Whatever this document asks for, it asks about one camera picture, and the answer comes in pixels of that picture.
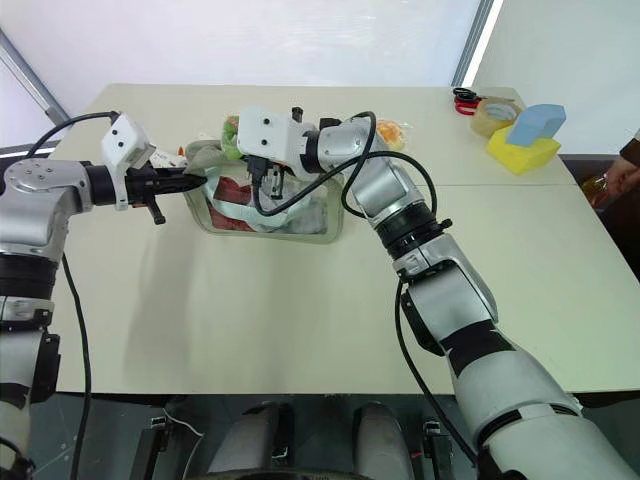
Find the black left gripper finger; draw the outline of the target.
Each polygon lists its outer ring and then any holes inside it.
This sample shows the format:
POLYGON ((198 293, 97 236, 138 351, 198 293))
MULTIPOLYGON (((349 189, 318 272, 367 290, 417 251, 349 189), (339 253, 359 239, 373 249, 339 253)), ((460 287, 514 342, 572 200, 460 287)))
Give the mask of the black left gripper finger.
POLYGON ((204 183, 201 175, 186 173, 183 168, 158 168, 157 174, 164 183, 204 183))
POLYGON ((158 183, 158 193, 184 193, 194 189, 198 189, 205 183, 205 179, 165 179, 158 183))

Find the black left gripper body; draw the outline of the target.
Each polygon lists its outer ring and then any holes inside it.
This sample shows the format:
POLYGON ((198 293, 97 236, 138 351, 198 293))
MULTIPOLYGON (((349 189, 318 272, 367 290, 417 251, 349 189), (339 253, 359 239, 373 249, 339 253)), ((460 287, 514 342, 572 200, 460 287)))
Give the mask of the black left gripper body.
POLYGON ((135 208, 146 208, 154 224, 162 225, 166 223, 166 217, 156 201, 157 180, 158 175, 153 167, 130 168, 126 172, 125 185, 129 205, 135 208))

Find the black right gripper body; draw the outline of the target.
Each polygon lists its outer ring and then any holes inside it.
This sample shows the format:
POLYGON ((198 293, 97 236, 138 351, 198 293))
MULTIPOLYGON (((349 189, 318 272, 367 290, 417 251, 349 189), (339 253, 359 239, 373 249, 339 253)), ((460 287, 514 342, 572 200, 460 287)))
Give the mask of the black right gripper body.
POLYGON ((260 186, 262 179, 267 175, 268 171, 275 167, 278 167, 281 172, 293 174, 293 170, 289 166, 263 157, 246 155, 244 160, 246 161, 247 172, 253 186, 260 186))

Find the bystander bare hand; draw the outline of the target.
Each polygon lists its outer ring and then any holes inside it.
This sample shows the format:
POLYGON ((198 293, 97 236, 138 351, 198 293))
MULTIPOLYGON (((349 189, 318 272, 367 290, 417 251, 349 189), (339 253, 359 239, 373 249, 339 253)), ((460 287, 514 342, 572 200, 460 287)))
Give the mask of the bystander bare hand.
POLYGON ((607 170, 606 181, 610 195, 622 195, 639 185, 639 167, 618 157, 607 170))

